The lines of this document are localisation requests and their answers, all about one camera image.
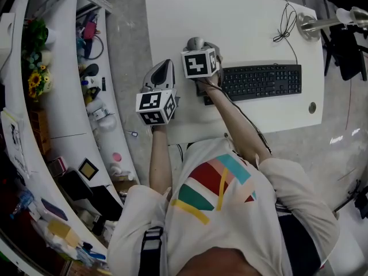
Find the yellow flower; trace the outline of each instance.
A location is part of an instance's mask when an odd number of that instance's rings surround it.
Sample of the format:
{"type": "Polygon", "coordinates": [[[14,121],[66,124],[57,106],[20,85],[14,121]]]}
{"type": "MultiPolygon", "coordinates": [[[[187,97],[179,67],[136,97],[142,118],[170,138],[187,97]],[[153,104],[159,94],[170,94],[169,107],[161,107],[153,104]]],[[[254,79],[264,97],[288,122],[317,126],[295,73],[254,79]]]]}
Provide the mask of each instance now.
{"type": "Polygon", "coordinates": [[[30,87],[28,91],[28,95],[32,98],[36,97],[36,87],[30,87]]]}
{"type": "Polygon", "coordinates": [[[29,86],[37,87],[40,82],[41,82],[41,75],[38,72],[34,71],[28,79],[29,86]]]}

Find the concrete floor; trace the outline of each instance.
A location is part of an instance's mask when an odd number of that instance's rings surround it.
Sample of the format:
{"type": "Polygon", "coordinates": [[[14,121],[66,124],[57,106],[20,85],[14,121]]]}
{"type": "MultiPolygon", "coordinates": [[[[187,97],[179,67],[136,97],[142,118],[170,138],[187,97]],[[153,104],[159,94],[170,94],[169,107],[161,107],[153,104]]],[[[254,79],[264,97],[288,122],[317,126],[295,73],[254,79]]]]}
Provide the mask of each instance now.
{"type": "MultiPolygon", "coordinates": [[[[145,0],[108,1],[114,5],[113,14],[107,19],[107,32],[116,100],[124,129],[139,133],[138,138],[126,134],[126,139],[139,179],[147,185],[151,137],[135,113],[136,93],[152,67],[145,0]]],[[[302,0],[288,1],[302,4],[302,0]]],[[[326,18],[323,0],[306,0],[306,5],[315,9],[318,17],[326,18]]],[[[358,43],[367,45],[362,37],[358,43]]],[[[367,85],[360,75],[344,82],[339,69],[331,63],[325,77],[322,123],[265,135],[274,156],[299,162],[331,208],[346,199],[347,191],[354,188],[366,167],[367,85]]],[[[177,177],[181,161],[176,146],[170,147],[170,156],[177,177]]]]}

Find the black shoulder strap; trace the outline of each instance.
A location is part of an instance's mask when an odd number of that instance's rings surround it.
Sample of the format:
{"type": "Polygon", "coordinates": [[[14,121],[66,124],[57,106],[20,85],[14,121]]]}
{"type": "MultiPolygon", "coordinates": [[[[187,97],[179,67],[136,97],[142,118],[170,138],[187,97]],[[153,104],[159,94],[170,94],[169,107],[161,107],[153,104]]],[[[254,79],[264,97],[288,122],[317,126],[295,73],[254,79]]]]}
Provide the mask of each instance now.
{"type": "Polygon", "coordinates": [[[313,239],[293,214],[285,214],[278,219],[293,275],[314,275],[321,267],[321,260],[313,239]]]}
{"type": "Polygon", "coordinates": [[[162,227],[152,227],[143,236],[140,251],[139,276],[160,276],[162,227]]]}

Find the desk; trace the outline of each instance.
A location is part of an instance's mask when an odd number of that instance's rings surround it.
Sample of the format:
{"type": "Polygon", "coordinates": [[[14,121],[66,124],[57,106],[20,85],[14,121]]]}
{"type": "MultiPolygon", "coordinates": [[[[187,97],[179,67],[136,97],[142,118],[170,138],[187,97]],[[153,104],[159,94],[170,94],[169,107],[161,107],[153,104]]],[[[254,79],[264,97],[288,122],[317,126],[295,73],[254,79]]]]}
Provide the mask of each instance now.
{"type": "MultiPolygon", "coordinates": [[[[152,64],[170,58],[175,67],[175,87],[180,96],[175,119],[168,124],[170,144],[220,137],[227,132],[215,106],[205,106],[196,96],[193,81],[185,79],[180,52],[191,37],[202,37],[220,47],[223,67],[294,64],[288,43],[274,43],[285,7],[283,0],[146,0],[152,64]]],[[[316,13],[293,4],[296,11],[316,13]]],[[[289,42],[302,65],[302,93],[237,101],[243,112],[263,132],[320,124],[324,97],[321,40],[305,41],[297,27],[289,42]],[[309,113],[311,102],[316,111],[309,113]]]]}

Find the white t-shirt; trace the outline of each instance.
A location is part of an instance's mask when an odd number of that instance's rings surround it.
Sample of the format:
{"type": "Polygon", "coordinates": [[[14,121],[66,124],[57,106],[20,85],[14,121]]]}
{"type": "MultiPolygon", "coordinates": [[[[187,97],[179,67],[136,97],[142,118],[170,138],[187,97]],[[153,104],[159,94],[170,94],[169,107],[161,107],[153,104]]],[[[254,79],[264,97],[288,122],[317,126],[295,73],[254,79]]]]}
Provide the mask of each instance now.
{"type": "Polygon", "coordinates": [[[145,186],[129,190],[108,264],[113,275],[138,275],[144,232],[159,226],[165,230],[161,275],[177,275],[192,257],[212,247],[238,249],[262,275],[293,275],[299,264],[289,254],[301,249],[281,229],[281,217],[297,219],[308,237],[301,242],[312,243],[323,263],[339,228],[299,164],[271,158],[257,170],[226,138],[198,142],[186,152],[170,202],[145,186]]]}

